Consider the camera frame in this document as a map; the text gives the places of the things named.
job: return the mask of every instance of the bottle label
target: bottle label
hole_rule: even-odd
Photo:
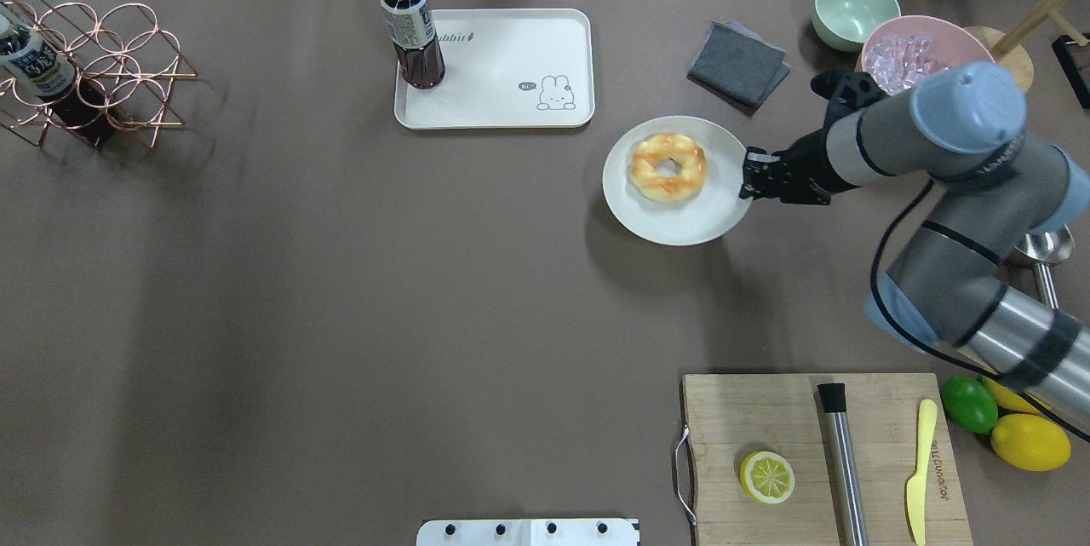
[[[23,49],[0,61],[12,75],[20,77],[21,84],[31,85],[41,97],[63,95],[75,83],[75,68],[34,29]]]
[[[435,25],[432,23],[432,10],[427,0],[421,0],[409,8],[386,8],[386,26],[390,29],[390,38],[401,48],[421,49],[435,38]]]

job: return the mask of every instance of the white plate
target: white plate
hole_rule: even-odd
[[[594,116],[591,22],[579,10],[436,10],[447,75],[410,87],[393,116],[411,130],[582,126]]]
[[[707,178],[689,201],[659,204],[647,199],[629,180],[635,146],[659,132],[689,135],[704,149]],[[719,124],[692,116],[665,116],[626,132],[606,157],[602,190],[606,204],[626,228],[649,242],[692,246],[730,231],[752,199],[740,199],[746,146]]]

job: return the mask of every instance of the wooden cutting board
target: wooden cutting board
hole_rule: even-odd
[[[839,495],[818,384],[844,383],[863,518],[873,545],[913,544],[905,483],[916,470],[917,408],[938,403],[927,492],[927,543],[971,546],[949,430],[934,374],[688,375],[683,380],[693,465],[697,545],[840,545]],[[783,503],[751,499],[738,481],[748,453],[791,464]]]

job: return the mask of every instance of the yellow lemon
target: yellow lemon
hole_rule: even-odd
[[[1071,442],[1055,423],[1033,414],[1007,414],[992,429],[992,449],[1019,470],[1047,472],[1071,458]]]
[[[742,461],[742,490],[762,503],[782,503],[795,492],[791,464],[775,452],[762,450]]]
[[[1013,412],[1025,412],[1027,414],[1040,414],[1041,411],[1037,408],[1030,405],[1028,401],[1020,398],[1018,393],[1012,391],[1010,389],[998,384],[995,380],[988,378],[988,376],[981,376],[981,384],[984,384],[984,388],[992,393],[995,398],[995,402],[998,407],[1004,410],[1012,410]]]

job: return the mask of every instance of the lemon half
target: lemon half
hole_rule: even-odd
[[[742,490],[762,503],[783,503],[795,493],[791,464],[775,452],[762,450],[742,461],[739,472]]]

